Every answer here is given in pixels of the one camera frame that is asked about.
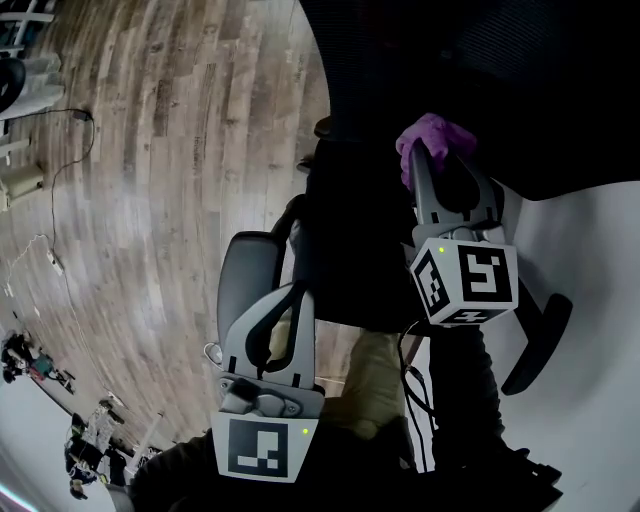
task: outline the chair backrest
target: chair backrest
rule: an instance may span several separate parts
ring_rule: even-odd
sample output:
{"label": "chair backrest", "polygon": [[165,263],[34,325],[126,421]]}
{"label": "chair backrest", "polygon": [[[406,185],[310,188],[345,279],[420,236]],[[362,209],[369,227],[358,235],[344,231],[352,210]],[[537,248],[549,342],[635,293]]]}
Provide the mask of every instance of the chair backrest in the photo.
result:
{"label": "chair backrest", "polygon": [[244,231],[231,240],[218,285],[218,341],[223,350],[231,325],[280,286],[285,250],[271,233]]}
{"label": "chair backrest", "polygon": [[18,99],[26,76],[24,63],[20,59],[0,59],[0,112]]}
{"label": "chair backrest", "polygon": [[635,145],[624,127],[638,109],[631,3],[300,3],[327,76],[332,140],[393,145],[433,112],[474,133],[483,172],[528,199],[640,179],[623,149]]}

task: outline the power cord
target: power cord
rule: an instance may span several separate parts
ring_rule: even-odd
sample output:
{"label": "power cord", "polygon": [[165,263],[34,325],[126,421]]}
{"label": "power cord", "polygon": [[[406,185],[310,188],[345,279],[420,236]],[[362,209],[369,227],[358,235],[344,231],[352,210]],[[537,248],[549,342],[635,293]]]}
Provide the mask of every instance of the power cord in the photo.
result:
{"label": "power cord", "polygon": [[[420,430],[420,426],[418,425],[418,420],[416,420],[416,415],[413,412],[413,406],[411,405],[411,401],[413,400],[421,409],[423,409],[429,415],[429,424],[431,426],[432,432],[435,430],[434,424],[433,424],[433,416],[435,416],[435,412],[431,408],[431,405],[429,404],[429,397],[427,394],[427,388],[424,384],[424,377],[413,366],[408,367],[407,363],[404,360],[404,356],[402,355],[402,341],[404,340],[405,336],[409,333],[409,331],[413,329],[416,325],[418,325],[420,322],[422,322],[423,320],[425,319],[421,318],[420,320],[416,320],[415,322],[411,323],[409,326],[404,328],[404,330],[402,331],[402,333],[398,338],[398,356],[400,358],[400,379],[402,381],[402,389],[404,390],[404,396],[407,402],[407,408],[409,409],[409,414],[411,415],[411,419],[413,421],[413,426],[415,427],[416,432],[418,434],[418,439],[420,440],[420,453],[422,455],[422,467],[426,472],[427,456],[424,449],[424,438],[422,437],[422,431]],[[413,392],[413,390],[409,387],[409,383],[407,382],[407,377],[406,377],[407,371],[411,372],[411,374],[414,377],[416,377],[418,382],[420,382],[420,384],[422,385],[426,403],[420,400],[418,396]]]}
{"label": "power cord", "polygon": [[56,238],[57,238],[57,234],[56,234],[56,211],[55,211],[55,208],[54,208],[54,195],[53,195],[54,189],[56,188],[56,180],[58,179],[58,176],[60,175],[60,173],[62,171],[64,171],[67,167],[71,167],[74,164],[78,164],[78,163],[82,162],[83,160],[85,160],[91,154],[91,150],[93,149],[93,144],[95,143],[95,140],[96,140],[96,122],[93,119],[93,116],[91,115],[91,112],[89,112],[88,110],[81,109],[81,108],[52,109],[52,110],[45,110],[44,112],[34,112],[33,114],[26,114],[24,116],[11,118],[11,120],[14,121],[16,119],[25,119],[27,117],[45,116],[45,115],[48,115],[48,114],[55,114],[55,113],[59,113],[59,112],[73,112],[73,117],[75,119],[78,119],[79,121],[84,121],[84,122],[91,121],[91,142],[89,143],[89,148],[80,156],[80,158],[77,158],[75,160],[72,160],[71,162],[68,162],[68,163],[64,164],[53,175],[53,181],[51,182],[51,224],[52,224],[52,228],[53,228],[53,241],[51,242],[51,251],[53,253],[55,253]]}
{"label": "power cord", "polygon": [[[409,366],[407,370],[420,383],[420,387],[422,388],[422,393],[424,395],[424,401],[429,407],[431,407],[431,404],[429,402],[429,393],[427,393],[427,385],[424,381],[424,376],[422,375],[422,373],[420,373],[420,370],[418,370],[415,366]],[[436,432],[436,427],[433,423],[433,415],[431,413],[427,413],[427,414],[429,416],[429,426],[431,427],[431,435],[433,436]]]}
{"label": "power cord", "polygon": [[[46,238],[47,239],[47,245],[50,249],[50,251],[55,255],[55,247],[56,247],[56,239],[57,239],[57,232],[56,232],[56,212],[55,212],[55,195],[54,195],[54,191],[55,191],[55,186],[56,186],[56,180],[58,178],[58,176],[60,175],[60,173],[65,170],[67,167],[70,167],[74,164],[80,163],[83,160],[85,160],[90,154],[91,154],[91,150],[93,149],[93,145],[95,143],[95,139],[96,139],[96,123],[95,120],[93,119],[93,116],[91,115],[91,112],[87,111],[87,110],[83,110],[80,108],[63,108],[63,109],[52,109],[52,110],[45,110],[44,112],[35,112],[33,114],[26,114],[24,116],[20,116],[20,117],[14,117],[12,118],[12,120],[15,119],[24,119],[27,117],[36,117],[36,116],[44,116],[44,115],[48,115],[48,114],[53,114],[53,113],[58,113],[58,112],[73,112],[74,113],[74,118],[78,119],[80,121],[91,121],[91,142],[89,143],[89,147],[87,148],[86,151],[84,151],[82,153],[82,155],[80,156],[80,158],[77,158],[75,160],[72,160],[71,162],[67,162],[66,164],[62,165],[53,175],[53,180],[51,183],[51,224],[52,224],[52,230],[53,230],[53,239],[50,239],[48,235],[45,234],[37,234],[35,237],[33,237],[29,243],[27,244],[27,246],[25,247],[24,251],[22,251],[20,253],[20,255],[12,262],[9,264],[9,273],[8,273],[8,278],[6,281],[6,287],[10,288],[10,280],[11,277],[13,275],[13,268],[15,267],[16,263],[18,263],[18,261],[20,261],[20,259],[27,254],[27,251],[29,250],[29,248],[31,247],[31,244],[33,244],[33,242],[35,242],[38,238]],[[109,390],[107,388],[107,386],[105,385],[104,380],[102,379],[100,372],[98,371],[98,366],[96,365],[95,361],[93,360],[93,357],[91,356],[91,352],[89,350],[89,345],[87,343],[85,334],[84,334],[84,329],[82,329],[82,326],[80,325],[80,321],[78,320],[78,314],[76,313],[76,309],[73,306],[73,301],[71,298],[71,289],[69,287],[69,278],[67,277],[67,273],[66,270],[63,272],[63,277],[64,277],[64,281],[65,281],[65,286],[67,289],[67,300],[69,302],[69,307],[71,308],[71,311],[73,313],[73,317],[75,319],[76,325],[78,326],[78,332],[80,333],[80,338],[82,339],[82,343],[84,345],[85,351],[87,352],[87,355],[89,357],[89,359],[91,360],[91,364],[94,366],[96,375],[98,376],[98,378],[101,381],[102,387],[105,390]]]}

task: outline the black office chair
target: black office chair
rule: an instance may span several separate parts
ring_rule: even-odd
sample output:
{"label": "black office chair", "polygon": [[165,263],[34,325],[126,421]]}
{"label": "black office chair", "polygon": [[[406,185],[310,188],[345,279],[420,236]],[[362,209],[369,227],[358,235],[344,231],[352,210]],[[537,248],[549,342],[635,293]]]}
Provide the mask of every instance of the black office chair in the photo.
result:
{"label": "black office chair", "polygon": [[27,73],[20,59],[0,59],[0,112],[18,99]]}
{"label": "black office chair", "polygon": [[[616,9],[544,0],[301,4],[322,55],[331,116],[316,127],[321,140],[305,196],[290,204],[272,233],[240,233],[229,246],[218,300],[222,345],[231,323],[277,287],[296,218],[302,229],[294,279],[308,284],[316,316],[400,332],[424,315],[401,244],[413,245],[426,224],[436,234],[433,224],[442,215],[478,229],[499,225],[503,194],[490,178],[532,200],[638,178],[624,152],[612,150],[632,147],[633,131],[594,127],[595,112],[622,126],[626,112],[636,109],[635,79],[622,79],[627,67],[618,66],[631,61],[633,46],[620,44],[626,32],[603,39],[592,30],[617,27]],[[426,180],[417,189],[435,187],[433,194],[412,197],[400,182],[395,139],[426,112],[478,137],[480,172],[461,182],[475,182],[483,193],[466,212],[447,204],[455,190],[436,190],[442,183],[435,184],[419,146],[414,161],[424,162],[412,167],[414,183]],[[440,212],[437,219],[429,218],[433,212]],[[503,385],[506,394],[537,377],[572,308],[555,294],[541,312],[522,282],[519,296],[516,315],[529,344]],[[413,332],[428,335],[429,326]]]}

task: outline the wire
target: wire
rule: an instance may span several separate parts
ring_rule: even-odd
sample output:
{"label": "wire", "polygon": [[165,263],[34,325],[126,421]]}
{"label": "wire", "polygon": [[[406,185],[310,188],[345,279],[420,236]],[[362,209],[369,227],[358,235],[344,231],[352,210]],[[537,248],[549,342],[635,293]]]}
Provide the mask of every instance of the wire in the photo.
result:
{"label": "wire", "polygon": [[[24,119],[24,118],[27,118],[27,117],[44,116],[44,115],[53,114],[53,113],[57,113],[57,112],[77,112],[79,114],[82,114],[83,117],[84,117],[84,119],[83,118],[78,118],[78,120],[85,121],[85,122],[86,121],[91,121],[91,142],[89,143],[89,147],[87,148],[87,150],[82,153],[80,158],[76,158],[75,160],[67,162],[66,164],[62,165],[54,173],[53,181],[51,183],[51,225],[52,225],[52,230],[53,230],[53,239],[50,239],[47,235],[38,234],[38,235],[36,235],[35,237],[33,237],[29,241],[29,243],[25,247],[24,251],[22,251],[20,253],[20,255],[9,265],[9,277],[7,278],[7,283],[6,283],[7,286],[9,286],[9,281],[11,280],[11,277],[13,275],[14,266],[27,253],[27,251],[31,247],[31,244],[33,242],[35,242],[38,238],[46,238],[47,242],[49,242],[47,244],[49,246],[49,249],[51,250],[52,253],[55,254],[57,232],[56,232],[56,211],[55,211],[55,195],[54,195],[54,191],[55,191],[57,178],[60,175],[60,173],[63,170],[65,170],[67,167],[70,167],[70,166],[72,166],[74,164],[77,164],[77,163],[80,163],[80,162],[84,161],[91,154],[91,150],[93,149],[93,145],[94,145],[95,140],[96,140],[96,122],[93,119],[93,116],[91,115],[91,112],[89,112],[87,110],[80,109],[80,108],[63,108],[63,109],[45,110],[44,112],[35,112],[33,114],[26,114],[24,116],[14,117],[14,118],[12,118],[12,121],[16,120],[16,119]],[[80,333],[80,338],[82,339],[82,344],[84,345],[84,348],[85,348],[85,350],[87,352],[87,355],[88,355],[89,359],[91,360],[91,364],[94,366],[96,374],[98,375],[98,378],[101,381],[102,387],[105,390],[109,391],[109,389],[105,385],[104,380],[100,376],[100,372],[98,371],[98,366],[96,365],[95,361],[93,360],[93,357],[91,356],[91,351],[89,350],[89,345],[87,343],[87,339],[86,339],[85,334],[84,334],[84,329],[82,329],[82,326],[80,325],[80,321],[78,320],[78,314],[76,313],[76,309],[73,306],[73,300],[71,298],[71,289],[69,287],[69,278],[67,277],[66,270],[63,272],[62,275],[64,276],[65,287],[66,287],[66,290],[67,290],[67,301],[69,302],[69,307],[71,308],[71,311],[73,313],[73,318],[75,319],[76,325],[78,326],[78,331]]]}
{"label": "wire", "polygon": [[25,254],[27,254],[27,251],[28,251],[28,250],[29,250],[29,248],[31,247],[31,244],[32,244],[33,242],[35,242],[38,238],[46,238],[46,239],[47,239],[47,241],[49,241],[49,237],[48,237],[47,235],[43,235],[43,234],[37,234],[37,235],[36,235],[36,236],[34,236],[31,240],[29,240],[29,243],[28,243],[28,244],[27,244],[27,246],[24,248],[24,251],[22,251],[22,252],[20,253],[20,255],[19,255],[15,260],[13,260],[11,263],[9,263],[9,277],[7,277],[7,282],[6,282],[5,288],[6,288],[6,286],[8,286],[8,285],[9,285],[9,281],[11,281],[11,276],[13,275],[13,267],[15,266],[15,264],[16,264],[16,263],[18,263],[18,262],[20,261],[20,259],[21,259]]}
{"label": "wire", "polygon": [[85,160],[90,154],[91,154],[91,150],[93,149],[93,144],[95,143],[96,140],[96,122],[93,119],[93,116],[91,115],[91,112],[89,112],[88,110],[84,110],[81,108],[60,108],[60,109],[51,109],[51,110],[45,110],[44,112],[34,112],[33,114],[25,114],[23,116],[18,116],[18,117],[12,117],[11,121],[15,121],[16,119],[25,119],[27,117],[36,117],[36,116],[44,116],[44,115],[48,115],[48,114],[55,114],[55,113],[59,113],[59,112],[77,112],[78,114],[82,114],[83,118],[78,117],[77,119],[79,121],[91,121],[91,142],[89,143],[89,148],[80,156],[80,158],[76,158],[75,160],[72,160],[71,162],[68,162],[66,164],[64,164],[62,167],[60,167],[53,175],[53,181],[51,183],[51,224],[52,224],[52,228],[53,228],[53,241],[51,242],[51,251],[55,252],[55,248],[56,248],[56,238],[57,238],[57,233],[56,233],[56,212],[55,212],[55,207],[54,207],[54,189],[56,187],[56,180],[58,178],[58,175],[64,171],[67,167],[70,167],[74,164],[78,164],[80,162],[82,162],[83,160]]}
{"label": "wire", "polygon": [[413,329],[416,325],[418,325],[421,321],[422,321],[422,319],[416,320],[415,322],[410,324],[408,327],[405,327],[405,329],[400,334],[400,336],[398,338],[398,356],[400,357],[400,379],[402,380],[402,388],[404,390],[404,396],[405,396],[405,399],[406,399],[406,402],[407,402],[407,408],[409,409],[409,414],[411,415],[411,419],[413,420],[413,426],[415,427],[416,432],[418,433],[418,439],[420,440],[420,453],[422,455],[422,467],[423,467],[424,471],[426,472],[427,471],[427,456],[426,456],[425,450],[424,450],[424,439],[422,437],[422,431],[420,430],[420,426],[418,425],[418,420],[416,420],[416,415],[413,413],[413,407],[411,406],[411,400],[409,400],[408,391],[410,390],[410,388],[409,388],[409,384],[407,384],[407,378],[405,376],[405,373],[407,371],[407,365],[404,362],[404,356],[402,355],[402,340],[404,340],[405,336],[409,333],[409,331],[411,329]]}
{"label": "wire", "polygon": [[[415,379],[420,383],[420,387],[422,387],[422,393],[424,395],[424,401],[429,407],[431,407],[431,404],[429,402],[429,393],[427,393],[427,385],[424,382],[424,376],[422,375],[422,373],[420,373],[420,370],[418,370],[415,366],[409,366],[408,370],[409,370],[409,373],[413,375]],[[433,415],[431,413],[428,413],[428,416],[429,416],[429,426],[431,427],[431,435],[434,435],[436,428],[435,428],[435,425],[433,424]]]}

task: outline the person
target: person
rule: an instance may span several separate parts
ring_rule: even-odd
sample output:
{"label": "person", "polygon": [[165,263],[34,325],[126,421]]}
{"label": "person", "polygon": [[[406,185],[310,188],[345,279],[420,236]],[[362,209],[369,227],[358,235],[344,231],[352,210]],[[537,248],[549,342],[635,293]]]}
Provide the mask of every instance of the person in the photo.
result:
{"label": "person", "polygon": [[2,361],[2,377],[11,384],[16,377],[22,375],[23,368],[33,364],[34,357],[29,350],[23,334],[10,330],[0,341],[0,360]]}
{"label": "person", "polygon": [[27,373],[36,381],[55,380],[69,393],[75,393],[72,383],[75,377],[66,370],[58,371],[53,359],[42,349],[32,352],[24,334],[9,331],[2,340],[1,353],[2,376],[7,384],[14,382],[19,375]]}
{"label": "person", "polygon": [[6,333],[0,345],[3,365],[11,367],[22,365],[28,368],[33,364],[34,357],[29,350],[24,334],[18,334],[16,331],[10,330]]}
{"label": "person", "polygon": [[[417,483],[404,417],[398,335],[363,330],[354,345],[342,395],[328,398],[304,464],[294,484],[271,484],[218,474],[212,432],[167,450],[142,467],[128,494],[136,512],[206,509],[212,489],[243,503],[277,485],[293,497],[347,489],[363,498],[444,492],[442,482]],[[498,394],[477,328],[434,329],[430,371],[438,430],[433,451],[438,469],[453,475],[504,447]]]}
{"label": "person", "polygon": [[113,446],[109,446],[104,454],[109,457],[109,483],[124,487],[126,485],[124,468],[127,467],[127,460]]}
{"label": "person", "polygon": [[124,420],[113,412],[108,400],[102,400],[91,414],[87,425],[74,414],[71,419],[72,435],[65,444],[66,471],[70,477],[69,492],[78,500],[86,500],[83,485],[98,479],[98,466],[109,450],[111,435]]}

